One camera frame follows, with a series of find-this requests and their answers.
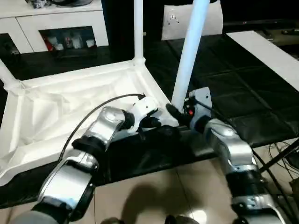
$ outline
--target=black cable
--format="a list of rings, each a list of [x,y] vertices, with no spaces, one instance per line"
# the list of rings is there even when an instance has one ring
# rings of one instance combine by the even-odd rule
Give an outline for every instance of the black cable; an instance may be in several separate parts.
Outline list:
[[[238,130],[236,129],[236,127],[235,127],[235,126],[234,126],[234,125],[233,125],[233,124],[232,124],[226,117],[224,117],[220,112],[218,112],[217,110],[215,110],[215,109],[209,107],[208,105],[206,105],[206,104],[204,104],[204,103],[202,103],[202,102],[199,102],[199,101],[198,101],[197,99],[195,99],[195,98],[194,98],[194,100],[195,100],[196,103],[198,103],[198,104],[201,105],[202,107],[204,107],[204,108],[206,108],[206,109],[208,109],[208,110],[214,112],[214,113],[215,113],[215,114],[216,114],[216,115],[217,115],[223,122],[226,122],[227,124],[231,125],[231,126],[235,129],[235,131],[238,132]],[[253,152],[253,155],[254,155],[254,156],[261,162],[261,164],[262,164],[263,166],[265,166],[266,163],[262,160],[262,158],[261,158],[261,157],[260,157],[260,156],[259,156],[253,149],[252,149],[252,152]],[[291,206],[291,203],[290,203],[290,201],[288,200],[288,198],[287,198],[285,192],[283,191],[281,185],[279,184],[279,182],[277,181],[276,177],[274,176],[274,174],[271,172],[271,170],[270,170],[269,168],[266,169],[266,171],[269,173],[269,175],[270,175],[271,179],[273,180],[275,186],[276,186],[277,189],[280,191],[281,195],[283,196],[283,198],[284,198],[284,200],[285,200],[286,205],[288,206],[288,208],[289,208],[289,210],[290,210],[290,212],[291,212],[291,214],[292,214],[292,216],[289,215],[289,218],[293,217],[293,218],[291,218],[290,220],[291,220],[292,222],[294,222],[294,223],[299,224],[299,221],[298,221],[298,218],[297,218],[297,216],[296,216],[296,213],[295,213],[293,207]]]
[[[228,120],[226,117],[224,117],[224,116],[223,116],[220,112],[218,112],[216,109],[209,107],[208,105],[206,105],[206,104],[204,104],[204,103],[198,101],[198,100],[195,99],[195,98],[194,98],[194,100],[195,100],[195,102],[196,102],[197,104],[199,104],[199,105],[201,105],[202,107],[204,107],[204,108],[210,110],[211,112],[213,112],[213,113],[214,113],[220,120],[222,120],[223,122],[225,122],[225,123],[231,125],[231,126],[237,131],[237,129],[236,129],[236,127],[234,126],[234,124],[233,124],[230,120]]]
[[[268,154],[269,154],[270,158],[273,159],[273,156],[272,156],[272,153],[271,153],[271,145],[269,145],[269,148],[268,148]],[[286,163],[284,160],[282,160],[282,161],[283,161],[283,163],[284,163],[284,166],[281,165],[279,162],[277,162],[276,164],[279,165],[280,167],[282,167],[283,169],[287,170],[288,173],[289,173],[289,175],[290,175],[290,177],[292,178],[292,180],[294,180],[294,178],[293,178],[293,176],[291,175],[290,172],[293,172],[293,173],[295,173],[295,174],[297,174],[297,175],[299,175],[299,173],[296,172],[296,171],[294,171],[294,170],[292,170],[292,169],[289,169],[289,168],[287,167],[287,163]]]
[[[287,146],[290,146],[290,144],[287,143],[287,142],[285,142],[285,141],[281,141],[281,142],[282,142],[282,143],[285,143]],[[296,168],[296,167],[294,167],[293,165],[291,165],[287,159],[285,160],[285,162],[286,162],[286,164],[287,164],[289,167],[291,167],[292,169],[296,170],[296,171],[298,172],[298,174],[299,174],[299,169],[298,169],[298,168]]]
[[[261,157],[260,157],[254,150],[252,150],[252,152],[253,152],[253,155],[254,155],[254,156],[261,162],[261,164],[262,164],[263,166],[266,165],[266,163],[262,160],[262,158],[261,158]],[[286,205],[288,206],[288,208],[289,208],[289,210],[290,210],[290,212],[291,212],[291,214],[292,214],[292,216],[293,216],[293,219],[292,219],[293,221],[292,221],[292,222],[295,221],[296,223],[299,223],[299,222],[298,222],[298,218],[297,218],[297,216],[296,216],[296,213],[295,213],[293,207],[291,206],[291,203],[290,203],[289,199],[287,198],[287,196],[286,196],[284,190],[282,189],[281,185],[278,183],[277,179],[275,178],[275,176],[274,176],[274,174],[271,172],[271,170],[270,170],[270,169],[266,169],[266,170],[267,170],[268,174],[270,175],[271,179],[273,180],[275,186],[276,186],[277,189],[280,191],[282,197],[284,198],[285,203],[286,203]]]
[[[284,151],[279,153],[275,156],[272,160],[266,163],[266,166],[261,167],[261,173],[264,172],[266,169],[270,168],[272,165],[277,163],[279,160],[287,157],[288,155],[292,154],[294,151],[297,151],[299,147],[299,139],[295,140],[290,146],[288,146]]]
[[[98,110],[99,108],[101,108],[102,106],[114,101],[114,100],[117,100],[117,99],[120,99],[120,98],[124,98],[124,97],[132,97],[132,96],[137,96],[137,97],[141,97],[143,98],[144,95],[142,94],[138,94],[138,93],[132,93],[132,94],[125,94],[125,95],[121,95],[121,96],[117,96],[117,97],[113,97],[107,101],[105,101],[104,103],[98,105],[97,107],[95,107],[94,109],[92,109],[81,121],[80,123],[75,127],[75,129],[72,131],[71,135],[69,136],[69,138],[66,140],[65,144],[64,144],[64,147],[62,148],[62,151],[60,153],[60,156],[58,158],[58,162],[60,162],[64,156],[64,153],[65,153],[65,150],[68,146],[68,144],[70,143],[72,137],[74,136],[74,134],[76,133],[76,131],[80,128],[80,126],[84,123],[84,121],[86,121],[87,118],[90,117],[90,115],[92,115],[96,110]]]
[[[277,144],[277,143],[274,143],[274,145],[275,145],[275,147],[276,147],[278,153],[281,153],[281,149],[278,147],[278,144]],[[294,171],[294,170],[291,170],[291,169],[287,168],[287,165],[288,165],[288,166],[290,166],[290,165],[286,162],[286,159],[285,159],[285,158],[282,159],[282,162],[283,162],[283,164],[284,164],[284,166],[285,166],[285,168],[286,168],[287,170],[292,171],[293,173],[299,175],[298,172],[296,172],[296,171]]]

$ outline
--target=wire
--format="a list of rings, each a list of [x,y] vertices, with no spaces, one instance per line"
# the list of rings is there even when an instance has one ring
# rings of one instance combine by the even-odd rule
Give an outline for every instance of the wire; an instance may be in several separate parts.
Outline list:
[[[59,155],[59,158],[58,158],[58,162],[60,162],[64,156],[64,153],[65,153],[65,150],[68,146],[68,144],[70,143],[72,137],[74,136],[74,134],[76,133],[76,131],[80,128],[80,126],[84,123],[84,121],[86,121],[87,118],[90,117],[90,115],[92,115],[96,110],[98,110],[99,108],[101,108],[102,106],[114,101],[114,100],[117,100],[117,99],[120,99],[120,98],[124,98],[124,97],[132,97],[132,96],[137,96],[137,97],[144,97],[145,95],[142,95],[142,94],[138,94],[138,93],[132,93],[132,94],[125,94],[125,95],[120,95],[120,96],[117,96],[117,97],[113,97],[107,101],[105,101],[104,103],[98,105],[97,107],[95,107],[94,109],[92,109],[81,121],[80,123],[75,127],[75,129],[72,131],[72,133],[70,134],[69,138],[66,140],[65,144],[64,144],[64,147],[62,148],[62,151]]]
[[[219,117],[223,122],[226,122],[227,124],[231,125],[231,126],[236,130],[236,132],[238,132],[237,129],[236,129],[236,127],[235,127],[235,126],[234,126],[234,125],[233,125],[233,124],[232,124],[226,117],[224,117],[220,112],[218,112],[217,110],[215,110],[215,109],[213,109],[213,108],[207,106],[206,104],[204,104],[204,103],[202,103],[202,102],[199,102],[197,99],[195,99],[195,102],[198,103],[199,105],[201,105],[202,107],[204,107],[204,108],[206,108],[206,109],[208,109],[208,110],[214,112],[216,115],[218,115],[218,117]],[[261,162],[261,164],[262,164],[263,166],[265,166],[266,163],[262,160],[262,158],[261,158],[261,157],[260,157],[254,150],[252,150],[252,152],[253,152],[253,155],[254,155],[254,156]],[[288,216],[288,218],[289,218],[292,222],[295,222],[295,223],[298,223],[298,224],[299,224],[299,221],[298,221],[298,219],[297,219],[296,213],[295,213],[293,207],[291,206],[291,203],[290,203],[289,199],[287,198],[285,192],[283,191],[281,185],[279,184],[279,182],[277,181],[276,177],[275,177],[274,174],[271,172],[271,170],[270,170],[269,168],[266,169],[266,170],[267,170],[267,172],[269,173],[271,179],[273,180],[275,186],[277,187],[277,189],[280,191],[281,195],[283,196],[283,198],[284,198],[284,200],[285,200],[285,203],[286,203],[286,205],[288,206],[288,208],[289,208],[289,210],[290,210],[290,212],[291,212],[292,215],[290,215],[288,212],[286,212],[286,209],[282,206],[282,204],[279,204],[279,203],[278,203],[278,205],[284,210],[285,214]]]
[[[290,146],[290,144],[287,143],[287,142],[285,142],[285,141],[281,141],[281,142],[282,142],[282,143],[285,143],[287,146]],[[284,150],[284,149],[282,149],[282,147],[281,147],[281,148],[277,148],[277,149],[279,150],[279,152],[281,152],[281,151]],[[298,168],[296,168],[296,167],[294,167],[293,165],[291,165],[287,159],[285,159],[285,162],[286,162],[286,164],[287,164],[289,167],[291,167],[292,169],[296,170],[296,171],[298,172],[298,174],[299,174],[299,169],[298,169]]]
[[[280,153],[280,152],[282,151],[282,149],[278,147],[278,144],[277,144],[277,143],[274,143],[274,145],[275,145],[277,151]],[[293,166],[291,166],[291,165],[288,163],[288,161],[287,161],[286,158],[283,158],[283,159],[282,159],[282,162],[284,163],[285,166],[288,165],[290,168],[292,168],[292,169],[295,170],[295,171],[294,171],[294,170],[292,170],[292,169],[289,169],[290,171],[292,171],[293,173],[299,175],[298,169],[296,169],[296,168],[294,168]]]
[[[261,157],[260,157],[254,150],[252,150],[252,152],[253,152],[253,155],[254,155],[254,156],[261,162],[261,164],[262,164],[263,166],[266,165],[266,163],[262,160],[262,158],[261,158]],[[270,175],[271,179],[273,180],[275,186],[276,186],[277,189],[280,191],[282,197],[284,198],[285,203],[286,203],[286,205],[288,206],[288,208],[289,208],[289,210],[290,210],[290,212],[291,212],[291,214],[292,214],[293,220],[296,221],[296,223],[299,223],[298,220],[297,220],[296,213],[295,213],[293,207],[291,206],[291,203],[290,203],[289,199],[287,198],[287,196],[286,196],[284,190],[282,189],[281,185],[278,183],[277,179],[275,178],[275,176],[274,176],[274,174],[271,172],[271,170],[270,170],[269,168],[266,169],[266,170],[267,170],[268,174]]]
[[[272,153],[271,153],[271,145],[269,145],[269,148],[268,148],[268,154],[269,154],[269,156],[271,157],[271,159],[273,159],[273,156],[272,156]],[[279,165],[280,167],[282,167],[283,169],[287,170],[288,173],[289,173],[289,175],[290,175],[290,177],[292,178],[292,180],[294,180],[294,178],[293,178],[293,176],[291,175],[290,172],[293,172],[293,173],[295,173],[295,174],[297,174],[297,175],[299,175],[299,173],[296,172],[296,171],[294,171],[294,170],[289,169],[289,168],[287,167],[286,162],[285,162],[283,159],[282,159],[282,162],[284,163],[284,166],[281,165],[279,162],[277,162],[276,164]]]

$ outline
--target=black table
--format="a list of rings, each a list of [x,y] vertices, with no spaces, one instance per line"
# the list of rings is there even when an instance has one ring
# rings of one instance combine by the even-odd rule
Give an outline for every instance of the black table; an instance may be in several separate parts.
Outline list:
[[[173,40],[144,45],[146,66],[168,99],[172,96],[183,43]],[[91,49],[88,55],[62,57],[42,52],[2,60],[17,79],[25,80],[129,60],[133,51],[125,47],[99,47]],[[211,90],[213,106],[231,120],[252,147],[298,136],[299,92],[226,35],[202,37],[189,90],[204,86]],[[3,110],[5,91],[1,94]],[[99,176],[98,185],[215,156],[204,147],[200,136],[186,130],[162,127],[147,135],[147,147],[140,147],[144,142],[138,137],[111,145],[108,155],[111,175],[107,179]],[[23,172],[0,187],[0,208],[36,200],[42,182],[55,165],[54,162]]]

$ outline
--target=white frame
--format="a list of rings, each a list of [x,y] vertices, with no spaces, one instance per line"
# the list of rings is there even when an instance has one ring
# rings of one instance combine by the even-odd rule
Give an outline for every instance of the white frame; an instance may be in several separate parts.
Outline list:
[[[40,30],[92,26],[96,45],[107,46],[103,11],[45,14],[17,17],[34,52],[47,51]]]
[[[193,4],[194,8],[183,47],[183,53],[172,98],[172,102],[176,106],[183,103],[180,102],[181,96],[183,95],[185,97],[186,94],[184,91],[187,90],[190,81],[209,0],[194,0]],[[3,186],[11,181],[17,173],[56,161],[60,154],[60,150],[68,137],[67,134],[62,134],[60,132],[59,135],[54,138],[43,138],[40,141],[19,146],[18,143],[21,137],[21,128],[25,128],[21,126],[21,122],[27,121],[22,119],[23,116],[26,116],[22,110],[23,105],[25,104],[25,93],[30,91],[32,88],[47,88],[47,85],[54,83],[58,84],[58,87],[63,86],[63,90],[65,90],[65,87],[73,88],[73,85],[69,84],[71,82],[76,84],[76,86],[84,86],[81,85],[82,78],[99,77],[98,82],[102,83],[103,77],[110,77],[111,72],[119,73],[119,75],[123,75],[124,72],[126,72],[137,78],[138,83],[136,83],[136,86],[141,87],[142,92],[145,92],[147,96],[153,97],[157,100],[157,102],[159,102],[161,108],[159,119],[161,123],[163,125],[167,124],[171,126],[178,125],[177,121],[167,112],[165,108],[166,104],[169,103],[167,97],[161,91],[145,66],[145,59],[143,57],[142,9],[142,0],[134,0],[135,57],[133,60],[83,70],[75,70],[25,81],[16,80],[0,60],[0,79],[4,83],[5,89],[8,91],[6,108],[0,129],[0,141],[2,142],[0,155],[1,158],[3,158],[2,164],[5,164],[5,166],[1,168],[0,186]],[[71,129],[71,126],[66,126],[66,130],[69,131],[69,129]],[[79,137],[79,134],[80,132],[74,136],[74,139]]]
[[[8,33],[21,54],[32,53],[33,50],[15,18],[0,19],[0,34]]]

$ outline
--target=black strap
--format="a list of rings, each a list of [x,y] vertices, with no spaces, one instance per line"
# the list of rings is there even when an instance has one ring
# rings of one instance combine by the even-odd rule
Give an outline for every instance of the black strap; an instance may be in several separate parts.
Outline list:
[[[54,0],[51,0],[51,2],[55,5],[58,5],[58,6],[66,6],[66,5],[69,5],[73,2],[75,2],[76,0],[64,0],[64,1],[54,1]]]
[[[102,160],[106,150],[105,144],[95,137],[82,136],[81,138],[74,140],[71,145],[74,149],[78,149],[94,156],[98,162]]]
[[[210,3],[214,3],[217,0],[210,0]],[[164,5],[181,6],[193,4],[193,0],[164,0]]]

